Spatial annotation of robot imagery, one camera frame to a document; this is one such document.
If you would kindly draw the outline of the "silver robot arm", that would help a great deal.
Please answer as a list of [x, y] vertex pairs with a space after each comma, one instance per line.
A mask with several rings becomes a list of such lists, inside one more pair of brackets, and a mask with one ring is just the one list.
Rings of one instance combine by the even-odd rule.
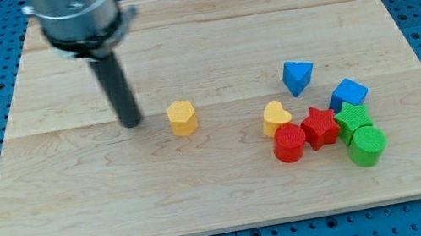
[[36, 18], [50, 44], [69, 58], [98, 61], [127, 35], [137, 7], [118, 0], [26, 0], [26, 17]]

